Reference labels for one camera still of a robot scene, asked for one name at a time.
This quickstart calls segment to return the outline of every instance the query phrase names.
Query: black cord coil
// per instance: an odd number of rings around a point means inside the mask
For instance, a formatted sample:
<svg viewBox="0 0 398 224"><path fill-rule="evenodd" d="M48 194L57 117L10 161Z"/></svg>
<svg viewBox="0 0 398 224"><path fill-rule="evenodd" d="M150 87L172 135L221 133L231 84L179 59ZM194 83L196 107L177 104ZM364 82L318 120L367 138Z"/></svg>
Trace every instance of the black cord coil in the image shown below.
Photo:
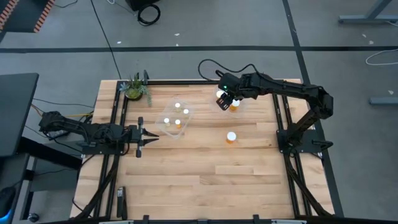
<svg viewBox="0 0 398 224"><path fill-rule="evenodd" d="M156 11L157 11L157 16L153 21L146 21L145 19L143 19L141 17L141 13L147 9L148 7L153 7ZM138 15L137 15L137 20L140 23L140 25L142 26L150 26L154 23L156 23L158 20L160 19L160 9L158 6L156 6L155 4L146 4L144 6L142 6L139 10L138 10Z"/></svg>

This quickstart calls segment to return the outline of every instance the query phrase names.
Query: plant pot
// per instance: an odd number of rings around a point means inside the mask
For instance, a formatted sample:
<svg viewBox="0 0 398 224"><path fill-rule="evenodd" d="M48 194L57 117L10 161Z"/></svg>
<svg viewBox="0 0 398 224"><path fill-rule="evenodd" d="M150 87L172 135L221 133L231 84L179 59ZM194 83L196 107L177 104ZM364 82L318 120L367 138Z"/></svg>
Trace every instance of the plant pot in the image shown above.
<svg viewBox="0 0 398 224"><path fill-rule="evenodd" d="M124 93L124 96L126 96L129 100L131 100L131 101L139 101L141 98L142 98L142 93L139 95L139 96L137 96L137 97L135 97L135 98L130 98L129 96L127 96L127 94L126 93Z"/></svg>

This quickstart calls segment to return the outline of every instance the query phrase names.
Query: clear plastic container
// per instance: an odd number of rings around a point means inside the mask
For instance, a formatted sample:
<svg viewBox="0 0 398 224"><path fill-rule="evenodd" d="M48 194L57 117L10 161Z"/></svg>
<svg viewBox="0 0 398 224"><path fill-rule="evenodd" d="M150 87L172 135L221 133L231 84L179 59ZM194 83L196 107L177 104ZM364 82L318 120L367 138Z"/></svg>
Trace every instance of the clear plastic container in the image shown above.
<svg viewBox="0 0 398 224"><path fill-rule="evenodd" d="M167 135L178 139L187 127L192 115L192 106L181 99L172 98L163 112L157 117L155 125ZM169 124L165 123L165 118L169 119Z"/></svg>
<svg viewBox="0 0 398 224"><path fill-rule="evenodd" d="M222 90L220 90L217 86L214 89L213 93L211 94L211 96L209 97L209 106L210 109L214 112L219 112L219 113L223 113L226 116L230 116L233 118L241 118L244 115L244 111L246 109L246 105L247 105L247 101L239 101L238 103L238 107L232 107L229 106L229 108L225 111L223 111L216 103L216 101L218 100L219 96L221 96L221 92L223 92Z"/></svg>

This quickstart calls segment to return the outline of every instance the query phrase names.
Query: wooden table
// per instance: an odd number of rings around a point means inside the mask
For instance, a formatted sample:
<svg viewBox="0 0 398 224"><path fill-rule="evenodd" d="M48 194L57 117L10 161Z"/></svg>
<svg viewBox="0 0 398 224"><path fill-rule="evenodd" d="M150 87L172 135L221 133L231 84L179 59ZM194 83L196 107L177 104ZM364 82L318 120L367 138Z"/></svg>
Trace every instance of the wooden table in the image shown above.
<svg viewBox="0 0 398 224"><path fill-rule="evenodd" d="M93 123L110 121L116 82L101 82ZM142 220L143 215L150 215L151 220L252 219L254 214L263 219L294 217L284 159L277 146L272 96L245 100L245 115L234 119L210 109L208 99L214 88L150 86L152 107L148 107L145 96L129 103L126 125L136 124L137 118L143 116L144 127L158 134L160 140L148 144L142 158L135 158L134 150L120 158L116 188L126 187L128 219ZM177 95L193 105L195 114L185 133L176 140L162 133L155 121L169 99ZM123 97L119 100L121 107ZM289 104L293 122L308 111L304 100L289 98ZM121 113L118 111L116 124ZM229 131L238 136L233 144L225 141ZM81 169L75 194L80 207L89 202L98 188L102 160L103 156L97 155ZM307 187L333 213L321 160L310 154L302 154L301 160ZM298 187L296 191L303 213ZM105 213L107 196L105 192L101 215ZM79 212L73 207L71 216ZM116 219L116 197L112 219Z"/></svg>

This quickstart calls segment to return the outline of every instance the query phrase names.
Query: orange and black hazard tape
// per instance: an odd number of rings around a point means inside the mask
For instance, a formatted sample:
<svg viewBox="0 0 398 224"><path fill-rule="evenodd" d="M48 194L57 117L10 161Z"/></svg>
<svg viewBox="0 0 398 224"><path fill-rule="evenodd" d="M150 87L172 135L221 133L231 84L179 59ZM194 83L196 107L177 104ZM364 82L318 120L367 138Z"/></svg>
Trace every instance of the orange and black hazard tape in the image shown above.
<svg viewBox="0 0 398 224"><path fill-rule="evenodd" d="M54 3L55 3L55 0L49 0L48 3L45 5L44 10L43 10L42 14L40 15L39 20L36 22L35 28L33 29L34 32L37 33L40 31L40 28L42 28L45 18L47 18L47 16L49 15L50 10L53 7Z"/></svg>
<svg viewBox="0 0 398 224"><path fill-rule="evenodd" d="M11 13L17 6L19 0L10 0L2 13L0 14L0 30L3 30L4 25L6 24L8 18L11 16Z"/></svg>

